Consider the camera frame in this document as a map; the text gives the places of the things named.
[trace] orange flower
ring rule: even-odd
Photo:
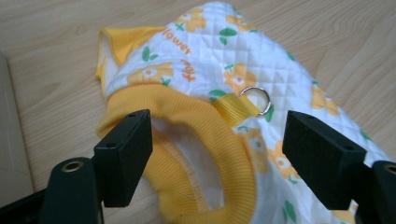
[[[193,10],[189,11],[188,13],[182,15],[177,20],[175,20],[175,23],[185,23],[186,30],[188,32],[193,32],[197,28],[203,29],[206,27],[206,20],[201,15],[202,12],[203,10],[201,8],[194,8]]]
[[[245,20],[245,18],[243,17],[227,16],[226,20],[231,24],[235,24],[238,27],[238,30],[242,32],[254,29],[254,25],[252,23],[247,22],[247,20]]]
[[[276,143],[276,150],[268,150],[270,160],[276,164],[277,169],[282,173],[282,175],[289,179],[292,175],[294,178],[300,178],[297,171],[291,166],[288,158],[282,153],[283,141],[278,141]]]
[[[267,173],[267,149],[260,129],[249,128],[247,133],[238,133],[237,135],[244,148],[248,150],[253,170],[261,174]]]
[[[128,76],[128,83],[164,83],[164,77],[173,75],[172,63],[161,63],[140,69]]]
[[[240,93],[244,88],[254,86],[257,83],[257,78],[253,73],[247,71],[244,64],[238,63],[230,73],[224,72],[226,78],[225,84],[231,86],[237,93]]]
[[[313,94],[311,100],[312,108],[321,109],[325,107],[329,114],[335,116],[340,115],[340,112],[338,111],[338,106],[335,101],[328,98],[326,96],[326,92],[324,92],[323,89],[321,89],[316,82],[314,82],[311,90]]]

